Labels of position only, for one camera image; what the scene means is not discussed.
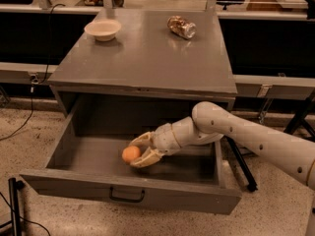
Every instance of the drawer front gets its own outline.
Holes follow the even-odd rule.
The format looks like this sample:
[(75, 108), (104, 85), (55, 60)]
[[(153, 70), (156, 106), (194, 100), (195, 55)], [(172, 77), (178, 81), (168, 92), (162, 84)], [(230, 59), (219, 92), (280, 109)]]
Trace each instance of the drawer front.
[(170, 181), (87, 176), (63, 170), (24, 170), (21, 175), (40, 195), (137, 207), (230, 214), (241, 198), (236, 190)]

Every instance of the white bowl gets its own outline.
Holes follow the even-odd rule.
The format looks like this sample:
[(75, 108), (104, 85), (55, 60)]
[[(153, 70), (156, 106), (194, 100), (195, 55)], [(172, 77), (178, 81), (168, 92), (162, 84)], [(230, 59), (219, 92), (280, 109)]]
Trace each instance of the white bowl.
[(116, 36), (120, 29), (121, 25), (118, 21), (103, 19), (87, 24), (85, 32), (93, 35), (97, 41), (109, 41)]

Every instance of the tripod leg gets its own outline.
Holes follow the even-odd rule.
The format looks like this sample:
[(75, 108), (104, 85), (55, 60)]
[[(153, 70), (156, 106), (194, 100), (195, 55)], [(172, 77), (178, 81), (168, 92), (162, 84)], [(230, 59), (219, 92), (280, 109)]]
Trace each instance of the tripod leg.
[(244, 172), (244, 175), (245, 177), (247, 178), (247, 181), (248, 181), (248, 186), (247, 186), (247, 189), (250, 191), (250, 192), (255, 192), (257, 189), (257, 183), (252, 175), (252, 173), (250, 172), (242, 154), (240, 153), (235, 141), (231, 138), (227, 138), (227, 141), (230, 145), (230, 147), (232, 148), (234, 154), (235, 154), (235, 157), (240, 165), (240, 167), (242, 168), (243, 172)]
[(20, 209), (18, 200), (18, 188), (15, 178), (9, 179), (10, 205), (11, 205), (11, 222), (13, 236), (21, 236)]
[(302, 125), (305, 117), (314, 107), (315, 107), (315, 90), (308, 98), (306, 98), (303, 101), (300, 108), (296, 111), (294, 117), (287, 124), (286, 128), (284, 129), (284, 132), (292, 135), (295, 132), (295, 130), (300, 125)]

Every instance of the drawer handle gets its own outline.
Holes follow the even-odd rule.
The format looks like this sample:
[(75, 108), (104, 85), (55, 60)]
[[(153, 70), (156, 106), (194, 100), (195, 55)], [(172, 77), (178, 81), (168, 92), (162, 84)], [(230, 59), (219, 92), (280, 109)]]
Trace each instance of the drawer handle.
[(113, 187), (110, 187), (109, 198), (110, 198), (111, 200), (119, 201), (119, 202), (139, 203), (139, 202), (141, 202), (141, 201), (144, 199), (144, 197), (145, 197), (145, 191), (144, 191), (144, 190), (142, 190), (141, 195), (140, 195), (140, 198), (139, 198), (138, 200), (125, 199), (125, 198), (118, 198), (118, 197), (113, 196), (113, 192), (114, 192), (114, 188), (113, 188)]

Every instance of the open drawer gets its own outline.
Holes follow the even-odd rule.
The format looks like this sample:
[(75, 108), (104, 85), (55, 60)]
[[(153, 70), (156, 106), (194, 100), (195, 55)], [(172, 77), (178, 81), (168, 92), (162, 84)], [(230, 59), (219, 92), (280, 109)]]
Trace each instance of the open drawer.
[(187, 117), (194, 104), (80, 94), (45, 169), (24, 170), (21, 175), (40, 195), (229, 214), (241, 193), (225, 187), (220, 141), (185, 147), (142, 169), (121, 158), (135, 137)]

